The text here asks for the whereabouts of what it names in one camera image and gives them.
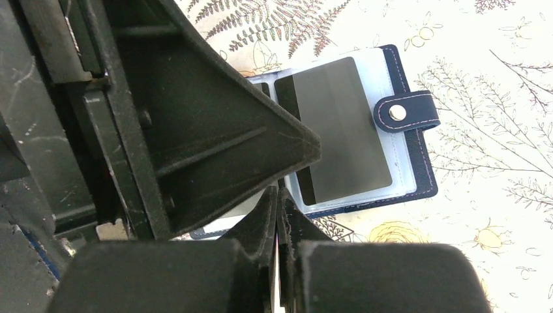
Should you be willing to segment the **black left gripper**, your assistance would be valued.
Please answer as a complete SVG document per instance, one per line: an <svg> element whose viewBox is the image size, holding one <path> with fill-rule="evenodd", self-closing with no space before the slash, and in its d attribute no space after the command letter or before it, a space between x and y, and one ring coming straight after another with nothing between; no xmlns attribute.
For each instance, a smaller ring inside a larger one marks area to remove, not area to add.
<svg viewBox="0 0 553 313"><path fill-rule="evenodd" d="M1 2L1 311L138 312L151 160L108 1Z"/></svg>

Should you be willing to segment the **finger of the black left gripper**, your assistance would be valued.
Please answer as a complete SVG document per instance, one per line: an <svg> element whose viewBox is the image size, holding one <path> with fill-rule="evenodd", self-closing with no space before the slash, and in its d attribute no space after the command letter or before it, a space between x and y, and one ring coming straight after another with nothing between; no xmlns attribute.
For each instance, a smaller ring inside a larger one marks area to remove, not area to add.
<svg viewBox="0 0 553 313"><path fill-rule="evenodd" d="M200 228L321 157L174 1L81 1L101 78L83 95L133 239Z"/></svg>

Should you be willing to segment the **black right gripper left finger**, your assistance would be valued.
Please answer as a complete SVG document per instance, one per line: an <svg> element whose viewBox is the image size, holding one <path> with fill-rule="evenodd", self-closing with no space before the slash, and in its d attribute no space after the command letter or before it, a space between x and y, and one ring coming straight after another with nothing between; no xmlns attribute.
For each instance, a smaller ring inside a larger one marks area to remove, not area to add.
<svg viewBox="0 0 553 313"><path fill-rule="evenodd" d="M277 207L270 186L215 240L87 245L48 312L270 312Z"/></svg>

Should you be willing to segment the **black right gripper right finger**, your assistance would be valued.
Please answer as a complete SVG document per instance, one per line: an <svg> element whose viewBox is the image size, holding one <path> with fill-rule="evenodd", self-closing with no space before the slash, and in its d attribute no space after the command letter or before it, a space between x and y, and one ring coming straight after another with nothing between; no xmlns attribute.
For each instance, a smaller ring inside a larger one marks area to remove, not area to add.
<svg viewBox="0 0 553 313"><path fill-rule="evenodd" d="M286 312L490 312L463 253L437 243L336 242L278 191L280 304Z"/></svg>

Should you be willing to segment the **black credit card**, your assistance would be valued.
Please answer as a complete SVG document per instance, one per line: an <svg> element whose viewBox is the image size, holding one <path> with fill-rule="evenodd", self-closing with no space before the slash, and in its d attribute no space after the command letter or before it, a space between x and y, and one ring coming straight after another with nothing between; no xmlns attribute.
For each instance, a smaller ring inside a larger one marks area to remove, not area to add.
<svg viewBox="0 0 553 313"><path fill-rule="evenodd" d="M274 82L277 102L321 141L321 159L297 172L305 205L393 185L381 140L352 57Z"/></svg>
<svg viewBox="0 0 553 313"><path fill-rule="evenodd" d="M255 83L254 86L266 96L271 97L268 83L265 83L265 82Z"/></svg>

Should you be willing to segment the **blue leather card holder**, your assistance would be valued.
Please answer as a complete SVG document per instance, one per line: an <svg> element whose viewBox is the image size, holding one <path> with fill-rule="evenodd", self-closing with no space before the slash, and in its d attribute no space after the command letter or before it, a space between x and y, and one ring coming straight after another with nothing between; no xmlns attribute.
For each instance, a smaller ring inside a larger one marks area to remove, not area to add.
<svg viewBox="0 0 553 313"><path fill-rule="evenodd" d="M268 83L271 99L277 102L274 82L341 58L355 60L370 106L373 122L381 140L393 185L372 192L364 192L334 201L305 205L297 172L280 180L299 207L310 218L322 218L430 198L438 186L426 148L424 132L439 125L437 109L428 91L412 91L394 45L352 50L295 67L251 76L253 84Z"/></svg>

